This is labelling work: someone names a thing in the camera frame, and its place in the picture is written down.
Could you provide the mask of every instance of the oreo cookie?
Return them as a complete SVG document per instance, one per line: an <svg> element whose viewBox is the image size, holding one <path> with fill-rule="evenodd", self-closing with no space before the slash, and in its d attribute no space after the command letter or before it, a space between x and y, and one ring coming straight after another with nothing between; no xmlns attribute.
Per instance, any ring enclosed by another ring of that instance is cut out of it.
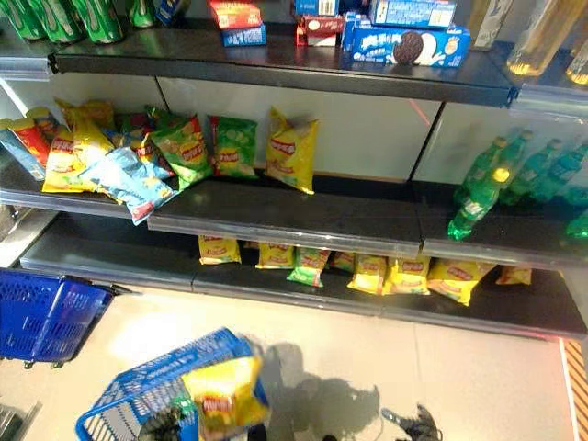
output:
<svg viewBox="0 0 588 441"><path fill-rule="evenodd" d="M394 46L394 59L398 64L413 64L423 51L423 37L409 30L402 34L401 42Z"/></svg>

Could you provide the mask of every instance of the green soda can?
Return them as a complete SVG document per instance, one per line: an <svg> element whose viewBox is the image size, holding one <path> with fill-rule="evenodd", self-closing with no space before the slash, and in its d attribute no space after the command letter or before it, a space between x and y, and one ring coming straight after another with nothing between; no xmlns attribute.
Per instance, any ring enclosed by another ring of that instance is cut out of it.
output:
<svg viewBox="0 0 588 441"><path fill-rule="evenodd" d="M84 36L69 0L28 0L28 4L53 43L72 43Z"/></svg>
<svg viewBox="0 0 588 441"><path fill-rule="evenodd" d="M47 37L27 0L0 0L0 8L21 39L39 40Z"/></svg>
<svg viewBox="0 0 588 441"><path fill-rule="evenodd" d="M124 37L112 0L73 0L73 6L93 43L114 43Z"/></svg>
<svg viewBox="0 0 588 441"><path fill-rule="evenodd" d="M155 8L152 0L126 0L127 14L135 28L150 28L155 25Z"/></svg>

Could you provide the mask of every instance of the blue chip bag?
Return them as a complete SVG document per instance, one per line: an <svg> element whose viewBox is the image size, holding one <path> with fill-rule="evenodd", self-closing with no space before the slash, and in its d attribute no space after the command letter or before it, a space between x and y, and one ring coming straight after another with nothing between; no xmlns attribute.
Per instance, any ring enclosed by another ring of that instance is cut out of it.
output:
<svg viewBox="0 0 588 441"><path fill-rule="evenodd" d="M116 200L127 204L132 222L139 225L176 195L151 175L131 147L119 147L86 168L80 177L92 181Z"/></svg>

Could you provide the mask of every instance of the floor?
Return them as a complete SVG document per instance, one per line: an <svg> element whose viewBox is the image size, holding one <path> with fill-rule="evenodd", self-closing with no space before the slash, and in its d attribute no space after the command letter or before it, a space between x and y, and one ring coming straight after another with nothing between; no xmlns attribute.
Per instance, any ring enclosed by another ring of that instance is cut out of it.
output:
<svg viewBox="0 0 588 441"><path fill-rule="evenodd" d="M572 440L558 341L252 300L134 288L61 369L0 362L0 403L37 405L26 441L74 440L77 417L122 370L229 326L265 350L270 440L394 440L381 407L424 404L450 441Z"/></svg>

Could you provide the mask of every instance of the shopping basket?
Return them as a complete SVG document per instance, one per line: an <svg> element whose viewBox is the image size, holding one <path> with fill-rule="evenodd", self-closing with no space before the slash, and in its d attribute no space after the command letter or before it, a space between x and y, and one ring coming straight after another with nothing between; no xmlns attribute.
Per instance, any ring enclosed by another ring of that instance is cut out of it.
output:
<svg viewBox="0 0 588 441"><path fill-rule="evenodd" d="M180 378L183 374L253 353L247 340L220 328L155 360L118 374L92 410L78 418L75 432L81 441L135 441L141 425L150 416L166 411L173 401L189 399ZM254 394L268 405L259 381ZM198 441L198 417L193 406L187 408L179 424L182 441Z"/></svg>
<svg viewBox="0 0 588 441"><path fill-rule="evenodd" d="M105 287L72 277L0 269L0 357L60 367L72 359L112 299Z"/></svg>

